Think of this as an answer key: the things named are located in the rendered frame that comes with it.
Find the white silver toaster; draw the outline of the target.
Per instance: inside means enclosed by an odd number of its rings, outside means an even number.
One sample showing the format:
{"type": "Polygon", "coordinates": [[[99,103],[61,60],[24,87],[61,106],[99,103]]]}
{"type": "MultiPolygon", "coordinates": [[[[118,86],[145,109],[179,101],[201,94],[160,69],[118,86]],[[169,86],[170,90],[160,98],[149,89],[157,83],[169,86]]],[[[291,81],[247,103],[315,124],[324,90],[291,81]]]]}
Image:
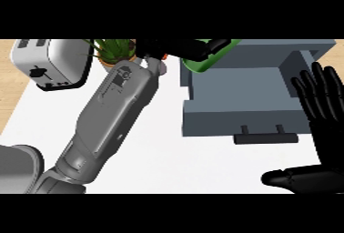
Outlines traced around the white silver toaster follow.
{"type": "Polygon", "coordinates": [[[84,85],[95,48],[81,39],[18,39],[11,62],[43,91],[84,85]]]}

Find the grey-blue cabinet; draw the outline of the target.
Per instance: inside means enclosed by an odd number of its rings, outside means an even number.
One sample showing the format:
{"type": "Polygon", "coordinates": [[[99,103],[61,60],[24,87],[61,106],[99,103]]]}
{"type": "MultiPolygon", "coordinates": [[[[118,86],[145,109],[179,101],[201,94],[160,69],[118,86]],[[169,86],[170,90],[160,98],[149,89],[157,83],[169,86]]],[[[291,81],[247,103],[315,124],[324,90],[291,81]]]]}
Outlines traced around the grey-blue cabinet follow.
{"type": "Polygon", "coordinates": [[[291,97],[297,97],[291,78],[312,69],[335,46],[334,39],[244,39],[216,62],[216,68],[276,67],[291,97]]]}

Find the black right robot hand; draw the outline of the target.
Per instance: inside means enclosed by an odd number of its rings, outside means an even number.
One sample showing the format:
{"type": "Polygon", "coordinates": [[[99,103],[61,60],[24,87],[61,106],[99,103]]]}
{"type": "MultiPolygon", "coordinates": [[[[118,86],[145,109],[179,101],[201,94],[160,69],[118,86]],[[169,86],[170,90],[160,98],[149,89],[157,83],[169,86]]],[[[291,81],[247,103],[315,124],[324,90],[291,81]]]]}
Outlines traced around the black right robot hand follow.
{"type": "Polygon", "coordinates": [[[312,63],[293,78],[307,115],[319,165],[273,170],[262,175],[266,186],[294,194],[344,194],[344,84],[331,66],[312,63]]]}

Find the grey-blue open drawer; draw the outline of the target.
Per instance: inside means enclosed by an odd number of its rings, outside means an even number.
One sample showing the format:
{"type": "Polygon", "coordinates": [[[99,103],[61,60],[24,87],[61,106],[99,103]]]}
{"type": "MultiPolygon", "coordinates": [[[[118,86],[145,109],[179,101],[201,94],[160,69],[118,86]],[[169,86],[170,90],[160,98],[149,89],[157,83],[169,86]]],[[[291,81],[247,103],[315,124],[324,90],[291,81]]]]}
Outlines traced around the grey-blue open drawer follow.
{"type": "Polygon", "coordinates": [[[301,111],[278,67],[210,68],[194,73],[180,64],[188,88],[186,113],[301,111]]]}

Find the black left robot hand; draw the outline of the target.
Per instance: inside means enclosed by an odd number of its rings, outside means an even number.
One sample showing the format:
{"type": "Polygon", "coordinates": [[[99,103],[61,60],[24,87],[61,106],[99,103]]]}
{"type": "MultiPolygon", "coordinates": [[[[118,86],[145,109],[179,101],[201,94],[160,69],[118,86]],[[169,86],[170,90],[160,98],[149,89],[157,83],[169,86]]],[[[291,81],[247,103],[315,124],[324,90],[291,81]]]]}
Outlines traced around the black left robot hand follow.
{"type": "Polygon", "coordinates": [[[201,62],[214,55],[229,44],[231,39],[211,39],[204,42],[197,39],[136,39],[136,56],[154,57],[161,60],[164,55],[177,56],[201,62]]]}

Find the green potted plant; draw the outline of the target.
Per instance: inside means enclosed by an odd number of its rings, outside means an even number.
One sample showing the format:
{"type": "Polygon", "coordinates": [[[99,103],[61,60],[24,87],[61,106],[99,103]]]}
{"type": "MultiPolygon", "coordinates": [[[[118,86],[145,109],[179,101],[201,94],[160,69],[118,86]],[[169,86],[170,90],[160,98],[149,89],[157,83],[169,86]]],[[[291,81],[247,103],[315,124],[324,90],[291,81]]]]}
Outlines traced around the green potted plant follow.
{"type": "Polygon", "coordinates": [[[98,51],[93,57],[98,58],[107,71],[111,71],[121,61],[127,60],[138,65],[142,63],[142,59],[136,56],[135,39],[84,39],[84,42],[98,51]]]}

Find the grey-blue drawer front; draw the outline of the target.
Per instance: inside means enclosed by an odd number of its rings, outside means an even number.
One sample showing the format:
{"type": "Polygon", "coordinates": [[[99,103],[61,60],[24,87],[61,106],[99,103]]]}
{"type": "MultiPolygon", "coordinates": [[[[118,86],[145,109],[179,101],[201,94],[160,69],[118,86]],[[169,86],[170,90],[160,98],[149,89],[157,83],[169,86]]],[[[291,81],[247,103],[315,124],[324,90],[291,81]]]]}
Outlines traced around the grey-blue drawer front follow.
{"type": "Polygon", "coordinates": [[[250,134],[276,132],[276,125],[287,133],[309,134],[307,117],[301,110],[245,111],[245,112],[194,112],[183,114],[185,137],[232,136],[248,127],[250,134]]]}

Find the green cup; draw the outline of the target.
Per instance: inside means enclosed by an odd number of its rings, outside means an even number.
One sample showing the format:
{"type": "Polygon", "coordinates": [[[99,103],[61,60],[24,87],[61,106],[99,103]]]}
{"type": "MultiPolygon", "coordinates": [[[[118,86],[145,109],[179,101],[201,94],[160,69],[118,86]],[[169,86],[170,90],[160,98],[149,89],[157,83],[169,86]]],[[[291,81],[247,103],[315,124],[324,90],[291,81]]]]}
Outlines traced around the green cup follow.
{"type": "Polygon", "coordinates": [[[241,39],[234,39],[231,44],[214,55],[210,55],[208,58],[201,62],[195,62],[183,58],[182,59],[183,65],[194,73],[203,73],[220,60],[220,58],[229,53],[229,51],[239,44],[239,42],[241,39]]]}

